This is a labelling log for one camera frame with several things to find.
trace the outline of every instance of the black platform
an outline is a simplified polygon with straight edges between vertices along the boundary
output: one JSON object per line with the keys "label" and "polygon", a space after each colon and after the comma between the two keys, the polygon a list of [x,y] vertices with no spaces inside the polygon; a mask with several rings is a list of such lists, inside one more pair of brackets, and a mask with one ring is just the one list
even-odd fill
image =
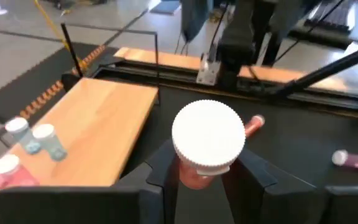
{"label": "black platform", "polygon": [[[358,153],[358,118],[166,86],[160,87],[160,94],[160,105],[153,107],[123,176],[171,138],[172,123],[180,109],[196,100],[217,100],[233,108],[244,121],[255,114],[265,116],[266,124],[247,140],[246,147],[272,166],[311,187],[358,185],[358,170],[331,162],[335,150]],[[234,223],[221,179],[199,191],[180,184],[176,223]]]}

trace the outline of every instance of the white lid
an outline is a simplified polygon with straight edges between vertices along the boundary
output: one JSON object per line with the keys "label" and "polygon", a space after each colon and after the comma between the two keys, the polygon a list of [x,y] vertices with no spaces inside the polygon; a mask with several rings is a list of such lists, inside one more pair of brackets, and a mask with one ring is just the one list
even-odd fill
{"label": "white lid", "polygon": [[8,121],[5,124],[5,129],[9,133],[18,133],[20,131],[25,130],[28,127],[29,127],[29,123],[27,122],[26,119],[22,117],[13,118],[12,120]]}
{"label": "white lid", "polygon": [[335,165],[341,166],[347,161],[348,153],[346,150],[338,150],[334,152],[332,161]]}
{"label": "white lid", "polygon": [[244,125],[237,113],[223,103],[199,100],[179,111],[172,125],[172,139],[179,158],[200,175],[229,170],[244,147]]}
{"label": "white lid", "polygon": [[0,158],[0,174],[9,174],[14,172],[20,164],[20,160],[13,154],[7,154]]}
{"label": "white lid", "polygon": [[50,138],[55,135],[55,128],[51,124],[41,124],[34,128],[32,135],[40,140]]}

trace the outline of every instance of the small bottle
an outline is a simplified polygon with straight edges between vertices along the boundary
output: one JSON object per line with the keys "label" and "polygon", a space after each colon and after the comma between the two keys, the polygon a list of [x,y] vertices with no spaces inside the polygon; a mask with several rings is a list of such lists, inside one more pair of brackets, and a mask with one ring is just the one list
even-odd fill
{"label": "small bottle", "polygon": [[26,119],[16,117],[5,124],[5,129],[28,154],[36,154],[41,150],[41,145],[34,139]]}
{"label": "small bottle", "polygon": [[358,169],[358,155],[349,154],[346,150],[334,152],[332,161],[337,166],[348,166]]}
{"label": "small bottle", "polygon": [[49,156],[55,161],[62,161],[67,156],[67,151],[62,146],[51,124],[41,124],[34,128],[33,136],[46,149]]}
{"label": "small bottle", "polygon": [[0,189],[7,185],[36,186],[38,181],[20,164],[20,159],[13,154],[0,158]]}
{"label": "small bottle", "polygon": [[255,115],[245,125],[246,137],[249,138],[256,130],[261,128],[265,124],[265,118],[262,115]]}
{"label": "small bottle", "polygon": [[207,187],[230,169],[244,147],[244,125],[223,103],[200,100],[185,106],[172,126],[172,140],[180,158],[179,178],[188,188]]}

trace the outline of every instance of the gray floor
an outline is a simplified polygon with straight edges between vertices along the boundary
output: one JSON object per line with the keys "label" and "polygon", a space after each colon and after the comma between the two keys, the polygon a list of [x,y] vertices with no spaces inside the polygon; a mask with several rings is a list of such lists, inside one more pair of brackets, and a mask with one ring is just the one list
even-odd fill
{"label": "gray floor", "polygon": [[[110,0],[108,4],[100,6],[75,6],[70,14],[60,17],[60,11],[53,8],[50,3],[40,1],[56,24],[66,21],[107,27],[124,27],[148,8],[150,2],[155,4],[156,1]],[[0,3],[9,10],[9,14],[0,16],[0,30],[56,38],[32,0],[0,0]],[[175,51],[179,28],[180,12],[174,16],[147,13],[131,26],[131,29],[157,31],[160,50],[170,53]],[[208,48],[215,28],[216,24],[206,22],[200,34],[190,44],[188,54],[196,57],[200,56]],[[78,27],[69,27],[69,33],[72,41],[89,44],[102,44],[114,35],[110,31]],[[111,43],[111,46],[152,50],[154,49],[153,41],[151,36],[122,34]],[[292,42],[292,40],[285,40],[280,51],[284,51]],[[183,42],[181,41],[179,50],[181,50],[182,46]],[[60,47],[62,47],[62,44],[58,42],[0,34],[0,88],[35,66]],[[344,52],[319,45],[300,43],[282,58],[276,64],[276,67],[310,72],[343,57],[351,50]],[[346,78],[348,83],[358,85],[358,66],[337,76]],[[5,150],[0,143],[0,155]]]}

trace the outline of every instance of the wooden surface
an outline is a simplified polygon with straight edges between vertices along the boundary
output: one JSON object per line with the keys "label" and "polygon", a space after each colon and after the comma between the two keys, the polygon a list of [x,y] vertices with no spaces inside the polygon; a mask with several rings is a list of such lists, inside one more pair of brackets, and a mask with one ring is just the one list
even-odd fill
{"label": "wooden surface", "polygon": [[[130,49],[127,47],[122,47],[118,52],[116,52],[115,56],[123,57],[127,60],[155,63],[154,52],[148,50]],[[160,52],[158,54],[158,62],[161,65],[179,68],[189,68],[193,70],[199,70],[200,68],[200,58],[198,57],[174,55]],[[254,69],[260,80],[270,82],[286,83],[290,80],[296,80],[306,75],[303,72],[278,68],[268,68],[260,66],[252,66],[252,68]],[[247,67],[242,67],[239,76],[243,78],[253,78],[249,73]],[[345,80],[338,77],[326,78],[318,83],[315,83],[312,87],[322,90],[333,90],[358,94],[358,87],[346,85]]]}
{"label": "wooden surface", "polygon": [[54,162],[45,150],[9,151],[41,185],[110,186],[120,176],[157,96],[154,87],[81,79],[37,124],[55,126],[68,151]]}

